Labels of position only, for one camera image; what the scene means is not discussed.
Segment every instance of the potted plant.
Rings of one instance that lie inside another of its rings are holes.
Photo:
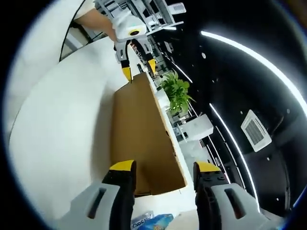
[[[193,100],[188,95],[188,88],[190,84],[187,81],[178,79],[176,71],[171,71],[165,74],[166,80],[161,83],[161,87],[164,89],[167,97],[169,98],[170,111],[172,114],[180,112],[186,112],[189,108],[188,101]]]

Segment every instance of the ceiling vent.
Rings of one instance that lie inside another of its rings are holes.
[[[255,152],[258,152],[272,142],[267,130],[252,110],[249,110],[241,125],[241,129]]]

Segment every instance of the cardboard box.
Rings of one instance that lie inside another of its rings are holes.
[[[114,95],[111,162],[136,160],[135,195],[157,195],[186,186],[173,144],[145,73]]]

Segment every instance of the blue package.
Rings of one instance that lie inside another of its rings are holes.
[[[138,228],[138,230],[164,230],[173,219],[174,217],[172,214],[158,215],[147,220]]]
[[[151,219],[154,217],[154,212],[153,211],[148,211],[136,218],[134,218],[131,221],[131,230],[137,230],[139,227],[145,223],[147,220]]]

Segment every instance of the white desk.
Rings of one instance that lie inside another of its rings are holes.
[[[128,54],[135,75],[140,61],[132,49]],[[113,43],[104,38],[56,65],[22,105],[10,138],[12,166],[45,220],[65,214],[70,201],[107,172],[112,95],[126,83]],[[170,126],[166,113],[164,116]],[[176,140],[171,130],[170,126],[170,136]],[[133,216],[147,210],[176,215],[196,208],[192,180],[177,142],[174,148],[188,186],[137,198]]]

